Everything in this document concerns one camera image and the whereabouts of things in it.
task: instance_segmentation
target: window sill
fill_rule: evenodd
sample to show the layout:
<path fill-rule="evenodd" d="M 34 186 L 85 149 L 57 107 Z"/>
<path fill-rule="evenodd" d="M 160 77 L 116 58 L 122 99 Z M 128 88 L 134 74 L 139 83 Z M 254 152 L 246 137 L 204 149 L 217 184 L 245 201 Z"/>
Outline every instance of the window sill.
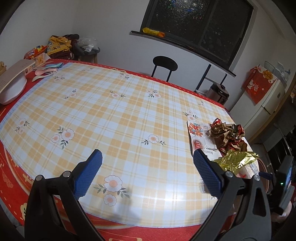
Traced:
<path fill-rule="evenodd" d="M 231 72 L 230 70 L 228 69 L 225 69 L 223 67 L 221 67 L 220 65 L 218 65 L 217 63 L 215 62 L 212 62 L 211 60 L 207 59 L 206 57 L 198 54 L 193 48 L 189 47 L 189 46 L 186 46 L 186 45 L 183 45 L 183 44 L 180 44 L 180 43 L 177 43 L 177 42 L 174 42 L 172 40 L 169 40 L 169 39 L 166 39 L 165 37 L 164 38 L 161 38 L 161 37 L 158 37 L 158 36 L 155 36 L 155 35 L 151 35 L 151 34 L 146 34 L 146 33 L 143 33 L 143 32 L 138 32 L 138 31 L 134 31 L 132 30 L 130 32 L 131 35 L 138 35 L 138 36 L 142 36 L 142 37 L 147 37 L 147 38 L 150 38 L 150 39 L 154 39 L 154 40 L 158 40 L 158 41 L 161 41 L 161 42 L 164 42 L 164 43 L 168 43 L 170 45 L 173 45 L 175 47 L 179 47 L 185 51 L 188 51 L 188 52 L 191 52 L 201 58 L 203 58 L 204 60 L 206 61 L 209 61 L 211 64 L 217 66 L 218 68 L 220 68 L 221 70 L 223 70 L 225 73 L 229 74 L 230 76 L 232 77 L 236 77 L 236 74 L 234 74 L 233 72 Z"/>

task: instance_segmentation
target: gold foil wrapper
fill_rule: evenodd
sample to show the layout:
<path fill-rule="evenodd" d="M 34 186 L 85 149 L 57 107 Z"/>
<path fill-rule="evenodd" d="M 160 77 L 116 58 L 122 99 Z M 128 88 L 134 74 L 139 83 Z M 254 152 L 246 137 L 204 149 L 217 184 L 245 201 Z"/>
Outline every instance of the gold foil wrapper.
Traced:
<path fill-rule="evenodd" d="M 251 164 L 259 158 L 255 152 L 229 150 L 224 157 L 213 160 L 225 171 L 232 171 L 234 175 L 238 174 L 240 169 Z"/>

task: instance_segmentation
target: crumpled wrapper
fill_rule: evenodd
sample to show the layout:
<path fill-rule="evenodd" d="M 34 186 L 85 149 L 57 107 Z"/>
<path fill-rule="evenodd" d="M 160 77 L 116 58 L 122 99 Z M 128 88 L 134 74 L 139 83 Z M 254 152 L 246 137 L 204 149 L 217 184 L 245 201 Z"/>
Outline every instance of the crumpled wrapper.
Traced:
<path fill-rule="evenodd" d="M 229 150 L 225 156 L 213 160 L 225 171 L 231 171 L 237 175 L 242 167 L 251 164 L 259 158 L 255 152 Z"/>
<path fill-rule="evenodd" d="M 223 156 L 229 150 L 247 151 L 247 144 L 242 140 L 244 129 L 241 125 L 222 123 L 217 118 L 211 124 L 209 133 Z"/>

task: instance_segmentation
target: pink spoon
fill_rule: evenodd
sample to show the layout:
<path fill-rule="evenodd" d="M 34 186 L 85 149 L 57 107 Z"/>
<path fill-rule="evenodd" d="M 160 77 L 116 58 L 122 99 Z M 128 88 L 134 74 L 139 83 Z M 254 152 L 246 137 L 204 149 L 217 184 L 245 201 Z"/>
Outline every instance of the pink spoon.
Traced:
<path fill-rule="evenodd" d="M 46 72 L 56 72 L 57 69 L 38 69 L 35 71 L 35 75 L 42 75 Z"/>

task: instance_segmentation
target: metal screw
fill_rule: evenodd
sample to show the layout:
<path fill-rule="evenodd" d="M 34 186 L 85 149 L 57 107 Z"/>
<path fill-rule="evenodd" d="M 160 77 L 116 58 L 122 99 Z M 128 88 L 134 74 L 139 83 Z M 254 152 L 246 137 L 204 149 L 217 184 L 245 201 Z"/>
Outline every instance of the metal screw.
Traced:
<path fill-rule="evenodd" d="M 227 177 L 233 177 L 233 173 L 232 173 L 231 171 L 227 171 L 227 172 L 225 172 L 225 175 L 226 175 Z"/>
<path fill-rule="evenodd" d="M 38 176 L 35 178 L 36 181 L 40 181 L 41 179 L 42 179 L 42 175 L 38 175 Z"/>
<path fill-rule="evenodd" d="M 258 176 L 258 175 L 254 175 L 254 179 L 255 179 L 256 181 L 260 181 L 260 176 Z"/>
<path fill-rule="evenodd" d="M 65 171 L 63 173 L 63 177 L 69 177 L 71 175 L 71 172 L 70 171 Z"/>

